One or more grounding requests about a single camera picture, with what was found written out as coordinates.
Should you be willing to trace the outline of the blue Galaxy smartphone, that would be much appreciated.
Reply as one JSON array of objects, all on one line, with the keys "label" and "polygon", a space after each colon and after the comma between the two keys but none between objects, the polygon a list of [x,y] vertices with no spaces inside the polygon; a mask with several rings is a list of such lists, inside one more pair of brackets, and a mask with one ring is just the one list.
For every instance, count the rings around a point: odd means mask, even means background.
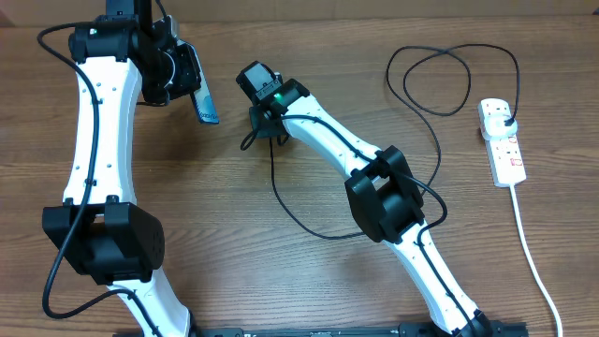
[{"label": "blue Galaxy smartphone", "polygon": [[190,43],[186,43],[186,45],[191,48],[195,60],[197,61],[197,67],[199,71],[200,87],[197,90],[195,90],[192,95],[192,102],[196,109],[197,118],[201,124],[218,125],[220,123],[220,119],[212,101],[212,95],[204,71],[202,69],[197,51],[195,47]]}]

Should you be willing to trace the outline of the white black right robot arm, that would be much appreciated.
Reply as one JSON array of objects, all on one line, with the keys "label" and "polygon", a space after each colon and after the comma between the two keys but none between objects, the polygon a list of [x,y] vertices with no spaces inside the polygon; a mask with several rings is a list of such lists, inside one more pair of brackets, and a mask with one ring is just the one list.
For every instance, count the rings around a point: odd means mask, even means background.
[{"label": "white black right robot arm", "polygon": [[291,138],[314,149],[341,174],[361,234],[386,245],[408,272],[435,333],[492,334],[489,320],[460,288],[432,241],[422,195],[436,193],[413,176],[399,149],[381,150],[355,136],[301,83],[284,81],[258,61],[244,68],[236,82],[252,103],[252,131],[242,141],[243,150],[255,139],[282,146]]}]

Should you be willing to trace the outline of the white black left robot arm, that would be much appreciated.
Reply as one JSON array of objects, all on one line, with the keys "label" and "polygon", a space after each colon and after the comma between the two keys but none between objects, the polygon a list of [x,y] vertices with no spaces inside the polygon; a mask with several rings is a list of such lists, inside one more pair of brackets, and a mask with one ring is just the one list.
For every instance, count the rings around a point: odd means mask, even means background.
[{"label": "white black left robot arm", "polygon": [[63,200],[42,227],[67,262],[119,297],[143,336],[197,336],[192,312],[163,268],[160,221],[137,203],[132,179],[136,109],[189,97],[197,118],[219,119],[195,48],[153,3],[109,1],[90,22],[70,24],[66,64],[79,84],[76,148]]}]

